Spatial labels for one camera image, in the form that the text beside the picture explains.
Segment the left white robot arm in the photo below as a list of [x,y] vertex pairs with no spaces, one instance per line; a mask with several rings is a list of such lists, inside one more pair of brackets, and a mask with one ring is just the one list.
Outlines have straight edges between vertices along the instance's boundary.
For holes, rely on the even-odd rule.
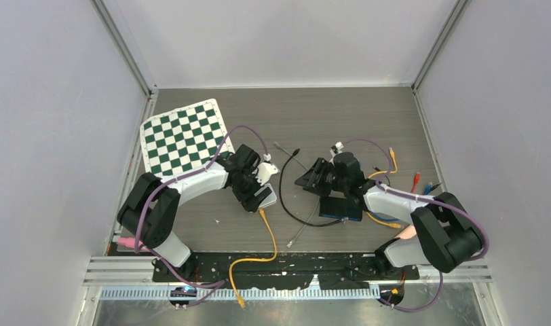
[[117,222],[135,236],[133,247],[155,251],[170,264],[173,276],[187,281],[195,275],[196,264],[191,249],[173,230],[178,208],[208,192],[229,188],[245,211],[255,213],[276,202],[269,180],[278,173],[270,155],[260,156],[247,145],[176,176],[144,173],[119,209]]

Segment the green white chessboard mat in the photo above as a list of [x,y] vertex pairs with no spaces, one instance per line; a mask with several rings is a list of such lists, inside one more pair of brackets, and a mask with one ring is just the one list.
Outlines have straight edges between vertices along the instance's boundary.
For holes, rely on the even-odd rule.
[[173,176],[205,165],[227,129],[216,99],[154,115],[140,125],[145,171]]

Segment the white router box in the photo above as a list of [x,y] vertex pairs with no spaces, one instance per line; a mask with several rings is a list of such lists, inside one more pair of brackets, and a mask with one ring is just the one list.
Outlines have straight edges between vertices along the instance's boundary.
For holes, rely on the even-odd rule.
[[259,209],[265,209],[268,206],[275,204],[278,200],[276,192],[270,183],[266,183],[254,194],[254,197],[258,200]]

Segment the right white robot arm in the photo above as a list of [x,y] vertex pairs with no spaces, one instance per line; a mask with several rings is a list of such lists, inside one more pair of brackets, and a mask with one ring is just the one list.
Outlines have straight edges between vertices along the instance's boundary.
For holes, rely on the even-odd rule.
[[382,182],[385,172],[365,176],[360,162],[343,150],[342,143],[330,152],[329,160],[318,158],[295,185],[321,197],[339,192],[361,211],[388,215],[415,228],[414,237],[395,237],[375,250],[372,264],[379,276],[393,278],[403,267],[414,265],[449,273],[489,250],[486,232],[452,193],[431,196],[397,190]]

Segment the black network switch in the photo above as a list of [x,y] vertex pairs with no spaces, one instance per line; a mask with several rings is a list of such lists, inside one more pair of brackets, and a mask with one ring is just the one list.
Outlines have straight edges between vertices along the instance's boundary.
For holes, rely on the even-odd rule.
[[349,221],[361,221],[362,210],[350,204],[345,198],[320,197],[320,217],[332,219],[347,219]]

